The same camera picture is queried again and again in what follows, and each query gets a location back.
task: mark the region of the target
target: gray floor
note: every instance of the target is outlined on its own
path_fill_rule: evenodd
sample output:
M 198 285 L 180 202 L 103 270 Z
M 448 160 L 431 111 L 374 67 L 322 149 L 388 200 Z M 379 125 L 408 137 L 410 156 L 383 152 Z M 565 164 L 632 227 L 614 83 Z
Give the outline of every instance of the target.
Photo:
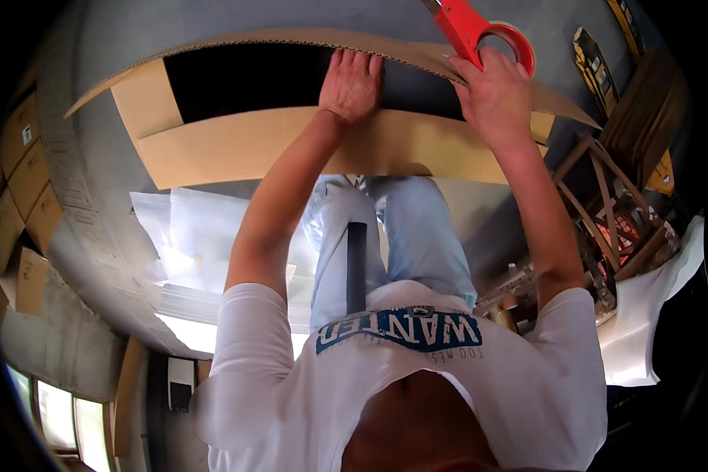
M 595 103 L 572 62 L 572 35 L 585 26 L 598 41 L 618 88 L 633 65 L 605 0 L 488 0 L 472 4 L 490 20 L 518 27 L 535 48 L 535 78 L 574 100 L 599 119 Z M 280 2 L 214 2 L 211 0 L 86 0 L 69 8 L 66 21 L 76 24 L 67 36 L 72 44 L 68 99 L 82 95 L 96 82 L 152 53 L 227 31 L 269 26 L 328 26 L 389 35 L 411 41 L 445 42 L 424 6 L 417 0 L 298 0 Z M 68 283 L 115 328 L 140 337 L 151 347 L 171 354 L 194 355 L 152 315 L 159 288 L 149 281 L 147 267 L 157 255 L 151 241 L 130 215 L 129 192 L 155 192 L 118 116 L 109 92 L 85 105 L 72 118 L 81 173 L 94 209 L 123 271 L 133 278 L 139 297 L 121 296 L 110 288 L 105 271 L 85 250 L 84 234 L 67 218 L 50 247 L 50 259 Z M 546 161 L 555 168 L 582 128 L 557 120 Z M 256 183 L 202 186 L 221 194 L 248 197 Z M 444 182 L 457 228 L 476 281 L 483 285 L 499 268 L 526 253 L 516 205 L 506 187 Z

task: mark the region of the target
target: graphic print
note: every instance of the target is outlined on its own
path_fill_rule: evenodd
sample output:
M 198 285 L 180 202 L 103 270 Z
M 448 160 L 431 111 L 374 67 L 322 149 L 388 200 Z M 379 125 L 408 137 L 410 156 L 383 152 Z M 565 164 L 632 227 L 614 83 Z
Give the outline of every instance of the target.
M 453 347 L 481 346 L 477 320 L 465 313 L 444 313 L 434 307 L 405 307 L 355 313 L 317 331 L 315 352 L 356 335 L 370 335 L 421 353 Z

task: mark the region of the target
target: man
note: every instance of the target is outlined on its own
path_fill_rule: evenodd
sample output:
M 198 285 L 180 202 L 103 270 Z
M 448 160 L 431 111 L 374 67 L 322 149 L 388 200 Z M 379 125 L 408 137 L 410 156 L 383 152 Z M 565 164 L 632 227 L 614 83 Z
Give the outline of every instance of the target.
M 431 179 L 366 177 L 360 191 L 320 177 L 380 97 L 383 60 L 338 50 L 319 111 L 257 188 L 233 245 L 210 373 L 222 386 L 211 470 L 583 470 L 594 457 L 605 380 L 572 224 L 531 138 L 529 77 L 493 49 L 480 55 L 483 72 L 451 59 L 469 83 L 455 88 L 519 205 L 535 330 L 525 339 L 471 316 L 477 294 Z M 302 217 L 320 259 L 294 362 L 285 268 Z M 368 311 L 347 316 L 350 221 L 368 224 Z

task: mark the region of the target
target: light blue jeans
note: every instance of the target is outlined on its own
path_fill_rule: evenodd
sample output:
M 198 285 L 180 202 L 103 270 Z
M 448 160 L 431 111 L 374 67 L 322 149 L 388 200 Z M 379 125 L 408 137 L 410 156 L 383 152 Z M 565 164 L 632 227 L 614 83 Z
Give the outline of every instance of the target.
M 380 257 L 378 220 L 388 237 L 388 270 Z M 343 175 L 321 175 L 302 217 L 320 253 L 310 332 L 347 314 L 347 225 L 367 223 L 365 288 L 415 280 L 472 309 L 477 292 L 443 194 L 429 177 L 365 177 L 362 192 Z

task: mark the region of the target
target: hand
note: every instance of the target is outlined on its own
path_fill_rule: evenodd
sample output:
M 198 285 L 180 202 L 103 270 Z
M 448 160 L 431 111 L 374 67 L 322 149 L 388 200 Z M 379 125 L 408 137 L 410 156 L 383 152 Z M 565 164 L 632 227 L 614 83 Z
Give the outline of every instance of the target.
M 488 47 L 480 50 L 480 59 L 482 71 L 460 57 L 448 59 L 470 85 L 452 82 L 464 119 L 494 153 L 531 140 L 530 78 L 524 66 Z
M 380 104 L 383 58 L 337 49 L 320 91 L 320 109 L 327 109 L 353 125 Z

